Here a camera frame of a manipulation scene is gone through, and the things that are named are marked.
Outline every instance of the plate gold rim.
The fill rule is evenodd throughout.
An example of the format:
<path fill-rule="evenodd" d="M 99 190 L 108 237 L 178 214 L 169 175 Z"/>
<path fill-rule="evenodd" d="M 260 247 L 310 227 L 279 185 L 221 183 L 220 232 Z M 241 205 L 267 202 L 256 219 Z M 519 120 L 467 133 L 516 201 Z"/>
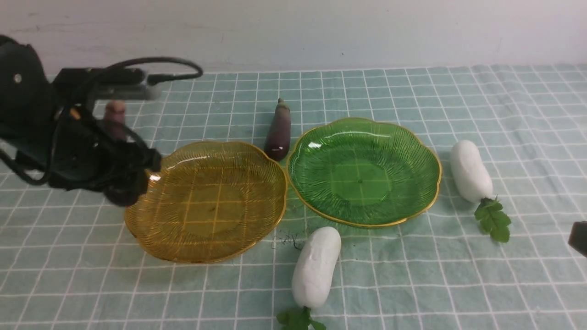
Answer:
<path fill-rule="evenodd" d="M 405 217 L 405 218 L 400 219 L 400 220 L 397 220 L 397 221 L 394 221 L 392 223 L 384 223 L 384 224 L 358 224 L 358 223 L 353 223 L 353 222 L 346 221 L 346 220 L 343 220 L 343 219 L 338 219 L 338 218 L 332 217 L 332 216 L 330 216 L 328 214 L 325 214 L 325 213 L 317 210 L 316 208 L 314 208 L 313 206 L 311 206 L 306 200 L 304 200 L 304 198 L 299 193 L 298 188 L 294 184 L 294 181 L 292 180 L 292 176 L 290 174 L 290 161 L 291 161 L 292 157 L 294 156 L 294 154 L 296 154 L 298 152 L 298 144 L 299 144 L 299 142 L 308 133 L 310 133 L 310 132 L 312 132 L 314 130 L 322 129 L 324 127 L 328 127 L 328 126 L 333 125 L 335 123 L 339 123 L 339 122 L 347 121 L 347 120 L 364 120 L 364 121 L 367 121 L 367 122 L 369 122 L 371 124 L 382 124 L 382 125 L 396 126 L 399 129 L 403 129 L 403 130 L 407 131 L 408 133 L 410 133 L 412 136 L 414 136 L 416 138 L 416 140 L 420 143 L 420 145 L 422 147 L 426 148 L 434 156 L 434 158 L 436 159 L 436 162 L 438 163 L 438 180 L 436 182 L 436 193 L 434 194 L 434 198 L 432 199 L 432 201 L 430 202 L 430 204 L 428 204 L 427 206 L 425 206 L 422 210 L 420 210 L 420 211 L 412 214 L 411 216 Z M 440 182 L 442 181 L 442 172 L 443 171 L 442 171 L 442 164 L 440 163 L 440 158 L 438 157 L 438 155 L 436 155 L 436 153 L 431 148 L 429 148 L 428 146 L 426 146 L 422 142 L 422 140 L 420 140 L 420 138 L 418 137 L 418 135 L 416 135 L 411 130 L 409 130 L 409 129 L 401 126 L 401 125 L 394 124 L 394 123 L 376 122 L 375 120 L 368 119 L 368 118 L 361 118 L 361 117 L 346 117 L 346 118 L 337 119 L 337 120 L 335 120 L 333 122 L 330 122 L 328 124 L 323 124 L 323 125 L 320 125 L 320 126 L 316 126 L 316 127 L 312 128 L 312 129 L 308 130 L 304 134 L 302 134 L 302 136 L 300 136 L 298 138 L 298 140 L 295 142 L 295 144 L 293 146 L 293 150 L 292 150 L 292 152 L 289 154 L 289 156 L 287 158 L 287 161 L 286 161 L 286 172 L 287 172 L 288 180 L 291 183 L 291 186 L 292 186 L 295 194 L 302 201 L 302 203 L 304 203 L 304 205 L 306 205 L 312 211 L 314 211 L 315 213 L 317 213 L 319 216 L 324 217 L 324 218 L 326 218 L 326 219 L 328 219 L 330 221 L 334 221 L 334 222 L 339 223 L 339 224 L 349 225 L 349 226 L 352 226 L 352 227 L 359 227 L 359 228 L 385 228 L 385 227 L 391 227 L 391 226 L 394 226 L 394 225 L 398 225 L 398 224 L 404 223 L 407 220 L 412 219 L 412 218 L 415 218 L 418 215 L 426 212 L 430 207 L 432 207 L 432 205 L 434 205 L 434 203 L 436 203 L 436 200 L 438 199 L 438 195 L 440 194 Z"/>
<path fill-rule="evenodd" d="M 279 225 L 279 223 L 281 222 L 281 220 L 283 220 L 283 217 L 284 217 L 284 215 L 285 215 L 286 208 L 287 208 L 288 189 L 289 189 L 289 180 L 288 180 L 288 175 L 287 175 L 286 171 L 284 170 L 284 168 L 281 166 L 281 164 L 280 164 L 279 162 L 277 162 L 277 161 L 275 161 L 275 160 L 273 160 L 273 159 L 269 158 L 269 156 L 267 156 L 267 155 L 265 154 L 265 152 L 263 152 L 263 150 L 261 150 L 261 148 L 257 147 L 256 145 L 254 145 L 254 144 L 252 144 L 252 143 L 248 143 L 248 142 L 244 142 L 244 141 L 215 141 L 215 140 L 202 140 L 202 141 L 196 141 L 196 142 L 192 142 L 192 143 L 186 144 L 185 146 L 182 146 L 181 148 L 179 148 L 179 149 L 177 149 L 177 150 L 173 151 L 172 153 L 170 153 L 168 156 L 165 156 L 165 157 L 163 157 L 161 160 L 163 160 L 163 159 L 166 159 L 166 158 L 169 158 L 169 157 L 173 156 L 174 154 L 176 154 L 176 153 L 180 152 L 182 148 L 185 148 L 185 147 L 187 147 L 187 146 L 193 146 L 194 144 L 207 144 L 207 143 L 210 143 L 210 144 L 212 144 L 212 143 L 215 143 L 215 144 L 234 144 L 234 143 L 236 143 L 236 144 L 243 144 L 243 145 L 245 145 L 245 146 L 247 146 L 247 147 L 252 147 L 252 148 L 253 148 L 253 150 L 255 150 L 257 153 L 259 153 L 259 154 L 263 155 L 263 156 L 265 157 L 265 160 L 268 160 L 268 161 L 269 161 L 269 163 L 273 163 L 273 164 L 275 164 L 275 165 L 277 166 L 277 168 L 279 168 L 279 171 L 281 171 L 281 174 L 283 175 L 283 178 L 284 178 L 284 188 L 285 188 L 285 189 L 284 189 L 284 195 L 283 195 L 283 197 L 284 197 L 284 204 L 283 204 L 283 206 L 281 207 L 281 213 L 280 213 L 280 215 L 279 215 L 278 217 L 276 217 L 276 220 L 274 221 L 273 225 L 272 225 L 272 226 L 269 228 L 269 230 L 267 231 L 267 234 L 265 234 L 265 235 L 264 235 L 264 236 L 263 236 L 263 237 L 262 237 L 260 240 L 258 240 L 258 241 L 254 241 L 254 242 L 253 242 L 251 245 L 249 245 L 249 246 L 247 246 L 247 247 L 245 247 L 245 248 L 242 248 L 242 249 L 240 249 L 240 250 L 238 250 L 238 251 L 236 251 L 235 253 L 232 253 L 232 254 L 230 254 L 230 255 L 227 255 L 227 256 L 224 256 L 224 257 L 221 257 L 221 258 L 210 259 L 210 260 L 206 260 L 206 261 L 169 260 L 169 259 L 165 259 L 165 258 L 159 258 L 159 257 L 156 257 L 156 258 L 158 258 L 158 259 L 165 260 L 165 261 L 169 261 L 169 262 L 174 262 L 174 263 L 178 263 L 178 264 L 214 264 L 214 263 L 217 263 L 217 262 L 222 262 L 222 261 L 225 261 L 225 260 L 228 260 L 228 259 L 234 258 L 234 257 L 236 257 L 236 256 L 238 256 L 238 255 L 241 255 L 241 254 L 243 254 L 244 252 L 247 252 L 248 250 L 250 250 L 250 249 L 251 249 L 253 246 L 255 246 L 257 243 L 259 243 L 260 241 L 262 241 L 262 240 L 263 240 L 263 238 L 265 238 L 265 237 L 266 237 L 268 234 L 270 234 L 270 233 L 271 233 L 271 232 L 272 232 L 272 231 L 273 231 L 273 230 L 274 230 L 274 229 L 277 227 L 277 225 Z M 142 248 L 142 249 L 143 249 L 143 250 L 144 250 L 146 253 L 150 254 L 150 253 L 147 251 L 147 249 L 146 249 L 145 245 L 144 245 L 144 244 L 143 244 L 143 243 L 142 243 L 142 242 L 139 240 L 139 238 L 136 236 L 136 234 L 135 234 L 135 233 L 133 233 L 133 232 L 130 230 L 130 228 L 129 228 L 129 225 L 128 225 L 128 220 L 129 220 L 129 210 L 130 210 L 132 207 L 134 207 L 134 205 L 133 205 L 133 206 L 130 206 L 130 207 L 126 207 L 126 208 L 124 209 L 124 215 L 123 215 L 123 218 L 124 218 L 124 224 L 125 224 L 125 226 L 126 226 L 127 230 L 130 232 L 130 234 L 131 234 L 131 235 L 133 235 L 133 236 L 135 237 L 135 239 L 137 240 L 137 243 L 139 244 L 139 246 L 140 246 L 140 247 L 141 247 L 141 248 Z"/>

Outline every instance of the black cable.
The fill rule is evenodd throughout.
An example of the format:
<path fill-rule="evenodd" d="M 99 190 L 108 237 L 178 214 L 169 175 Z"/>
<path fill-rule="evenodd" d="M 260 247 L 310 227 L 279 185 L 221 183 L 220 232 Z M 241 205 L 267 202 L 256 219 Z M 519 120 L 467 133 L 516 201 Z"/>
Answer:
<path fill-rule="evenodd" d="M 99 80 L 101 78 L 104 78 L 106 75 L 112 73 L 114 70 L 124 69 L 126 67 L 133 66 L 133 65 L 141 65 L 141 64 L 148 64 L 148 63 L 175 63 L 175 64 L 189 66 L 196 71 L 196 73 L 186 74 L 186 75 L 177 75 L 177 76 L 174 76 L 174 75 L 152 75 L 147 78 L 147 83 L 150 85 L 156 85 L 161 82 L 167 82 L 167 81 L 173 81 L 173 80 L 195 79 L 195 78 L 201 77 L 204 74 L 204 71 L 202 70 L 202 68 L 190 60 L 186 60 L 186 59 L 182 59 L 182 58 L 165 57 L 165 56 L 130 59 L 130 60 L 125 60 L 125 61 L 122 61 L 119 63 L 115 63 L 113 65 L 110 65 L 110 66 L 104 68 L 103 70 L 98 71 L 90 78 L 86 79 L 72 93 L 70 99 L 65 103 L 65 106 L 62 108 L 62 110 L 59 113 L 59 116 L 56 120 L 55 130 L 53 131 L 53 134 L 51 135 L 51 140 L 49 141 L 47 162 L 46 162 L 46 166 L 45 166 L 45 173 L 43 174 L 43 176 L 41 178 L 35 179 L 35 178 L 31 177 L 30 175 L 26 174 L 25 171 L 22 168 L 20 168 L 16 164 L 16 162 L 14 160 L 12 160 L 3 150 L 0 150 L 0 159 L 2 159 L 4 161 L 4 163 L 6 163 L 6 165 L 18 177 L 20 177 L 22 180 L 24 180 L 28 184 L 30 184 L 32 186 L 42 186 L 43 184 L 47 183 L 49 181 L 49 178 L 51 177 L 51 174 L 52 174 L 53 161 L 55 160 L 55 150 L 57 149 L 57 141 L 58 141 L 58 137 L 59 137 L 59 131 L 63 125 L 63 122 L 65 121 L 65 118 L 69 114 L 70 109 L 73 109 L 75 107 L 75 104 L 80 101 L 79 99 L 81 98 L 81 96 L 89 93 L 91 88 L 93 88 L 95 84 L 99 83 Z M 93 117 L 91 115 L 89 109 L 86 109 L 86 110 L 87 110 L 87 112 L 83 115 L 85 115 L 86 117 Z M 141 139 L 141 137 L 138 134 L 133 132 L 125 124 L 122 124 L 122 123 L 119 123 L 119 124 L 123 127 L 126 134 L 131 135 L 133 140 L 135 140 L 135 142 L 139 145 L 139 148 L 141 148 L 143 155 L 145 155 L 148 147 L 145 144 L 145 142 L 143 141 L 143 139 Z"/>

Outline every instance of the checkered tablecloth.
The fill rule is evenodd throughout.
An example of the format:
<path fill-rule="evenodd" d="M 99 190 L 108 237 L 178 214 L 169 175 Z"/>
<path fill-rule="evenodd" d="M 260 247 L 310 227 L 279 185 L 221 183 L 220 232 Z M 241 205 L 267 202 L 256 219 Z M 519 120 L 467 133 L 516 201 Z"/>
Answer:
<path fill-rule="evenodd" d="M 348 116 L 412 130 L 443 162 L 440 195 L 400 226 L 361 230 L 290 191 L 253 249 L 174 265 L 145 254 L 102 196 L 27 186 L 1 167 L 1 330 L 280 329 L 294 245 L 324 225 L 343 237 L 328 301 L 312 311 L 330 330 L 587 329 L 587 258 L 566 244 L 587 220 L 587 65 L 212 74 L 163 94 L 129 103 L 127 123 L 164 154 L 201 139 L 262 146 L 282 97 L 292 142 Z M 512 218 L 507 244 L 482 235 L 458 196 L 447 160 L 461 139 L 480 148 Z"/>

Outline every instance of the white radish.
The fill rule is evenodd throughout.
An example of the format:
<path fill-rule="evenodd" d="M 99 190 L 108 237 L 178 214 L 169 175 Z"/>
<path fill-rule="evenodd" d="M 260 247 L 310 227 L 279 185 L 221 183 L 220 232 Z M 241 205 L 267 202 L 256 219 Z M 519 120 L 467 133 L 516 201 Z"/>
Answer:
<path fill-rule="evenodd" d="M 462 140 L 453 146 L 450 153 L 450 168 L 458 193 L 471 203 L 484 198 L 493 198 L 493 183 L 483 165 L 477 146 Z"/>
<path fill-rule="evenodd" d="M 293 270 L 292 293 L 300 307 L 318 308 L 326 302 L 340 247 L 340 234 L 333 227 L 310 235 Z"/>

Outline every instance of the glass plate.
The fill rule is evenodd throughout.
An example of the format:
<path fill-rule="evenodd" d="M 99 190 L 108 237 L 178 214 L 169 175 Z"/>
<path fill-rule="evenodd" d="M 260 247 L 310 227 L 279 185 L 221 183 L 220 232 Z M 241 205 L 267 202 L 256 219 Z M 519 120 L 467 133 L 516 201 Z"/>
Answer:
<path fill-rule="evenodd" d="M 357 227 L 387 227 L 415 217 L 438 197 L 442 167 L 409 130 L 345 118 L 297 141 L 287 172 L 314 212 Z"/>
<path fill-rule="evenodd" d="M 244 142 L 196 142 L 165 157 L 124 220 L 151 255 L 209 263 L 234 257 L 268 235 L 285 212 L 287 176 Z"/>

